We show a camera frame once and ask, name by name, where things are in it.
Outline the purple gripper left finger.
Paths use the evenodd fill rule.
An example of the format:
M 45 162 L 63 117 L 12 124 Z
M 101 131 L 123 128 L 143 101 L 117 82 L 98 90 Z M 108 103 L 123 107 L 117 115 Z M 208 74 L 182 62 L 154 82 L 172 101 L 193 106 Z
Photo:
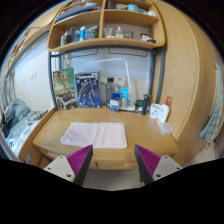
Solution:
M 88 145 L 69 156 L 58 156 L 44 168 L 56 176 L 82 186 L 93 156 L 93 146 Z

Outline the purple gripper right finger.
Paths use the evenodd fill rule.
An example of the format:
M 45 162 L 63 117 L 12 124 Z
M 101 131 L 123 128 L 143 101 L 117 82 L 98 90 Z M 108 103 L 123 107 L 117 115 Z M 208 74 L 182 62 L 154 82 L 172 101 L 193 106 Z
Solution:
M 134 155 L 139 166 L 140 179 L 145 185 L 182 169 L 170 156 L 159 156 L 139 145 L 135 145 Z

